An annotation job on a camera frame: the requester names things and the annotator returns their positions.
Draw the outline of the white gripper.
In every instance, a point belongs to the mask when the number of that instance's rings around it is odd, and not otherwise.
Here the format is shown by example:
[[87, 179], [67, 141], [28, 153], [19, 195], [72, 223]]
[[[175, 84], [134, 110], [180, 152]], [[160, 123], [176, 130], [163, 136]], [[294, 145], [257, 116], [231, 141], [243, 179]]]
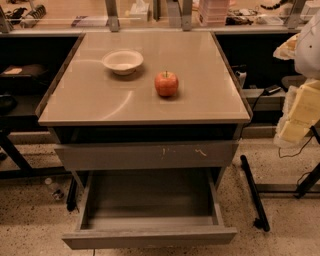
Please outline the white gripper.
[[[291, 36], [273, 52], [275, 58], [290, 60], [295, 58], [299, 35]], [[285, 96], [283, 116], [278, 123], [281, 140], [298, 143], [320, 120], [320, 81], [307, 79], [299, 87], [290, 86]]]

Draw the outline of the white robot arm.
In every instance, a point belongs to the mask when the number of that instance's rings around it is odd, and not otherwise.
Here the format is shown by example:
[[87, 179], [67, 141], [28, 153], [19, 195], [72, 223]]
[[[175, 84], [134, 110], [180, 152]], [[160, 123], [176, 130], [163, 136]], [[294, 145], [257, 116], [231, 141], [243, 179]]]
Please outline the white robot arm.
[[278, 147], [291, 147], [320, 120], [320, 11], [300, 33], [277, 47], [273, 56], [292, 59], [295, 71], [306, 78], [299, 87], [289, 87], [274, 136]]

